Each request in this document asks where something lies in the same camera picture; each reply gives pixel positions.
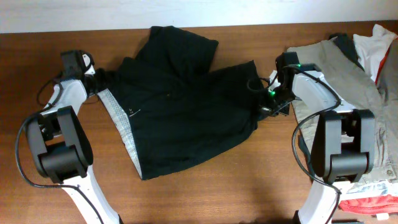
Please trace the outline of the black shorts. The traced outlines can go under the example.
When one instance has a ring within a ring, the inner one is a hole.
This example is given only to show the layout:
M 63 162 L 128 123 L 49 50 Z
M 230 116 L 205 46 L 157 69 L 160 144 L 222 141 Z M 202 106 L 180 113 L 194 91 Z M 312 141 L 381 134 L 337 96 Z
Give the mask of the black shorts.
M 211 70 L 218 42 L 154 26 L 135 57 L 97 69 L 99 97 L 142 180 L 199 165 L 244 142 L 261 120 L 256 65 Z

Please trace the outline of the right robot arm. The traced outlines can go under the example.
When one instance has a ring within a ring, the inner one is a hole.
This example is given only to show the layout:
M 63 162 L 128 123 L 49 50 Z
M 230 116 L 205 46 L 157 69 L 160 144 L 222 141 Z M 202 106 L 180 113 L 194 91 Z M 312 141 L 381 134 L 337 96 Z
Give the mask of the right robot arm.
M 293 223 L 331 223 L 348 189 L 374 167 L 375 116 L 369 109 L 357 109 L 344 100 L 326 81 L 314 63 L 300 63 L 296 52 L 284 52 L 275 60 L 276 72 L 260 90 L 264 105 L 260 112 L 277 116 L 294 100 L 301 100 L 310 115 L 298 122 L 292 134 L 294 145 L 300 128 L 317 118 L 317 128 L 307 165 L 293 155 L 301 170 L 312 180 L 304 205 L 295 211 Z

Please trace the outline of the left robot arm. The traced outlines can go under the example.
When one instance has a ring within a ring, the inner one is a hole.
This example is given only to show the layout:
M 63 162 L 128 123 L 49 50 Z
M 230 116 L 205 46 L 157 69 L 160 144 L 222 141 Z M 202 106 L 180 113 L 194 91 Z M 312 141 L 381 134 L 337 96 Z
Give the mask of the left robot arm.
M 83 50 L 60 56 L 63 70 L 50 80 L 52 96 L 19 129 L 26 135 L 37 172 L 51 184 L 27 183 L 64 190 L 87 223 L 122 223 L 96 181 L 93 150 L 77 116 L 84 102 L 99 89 L 93 57 Z

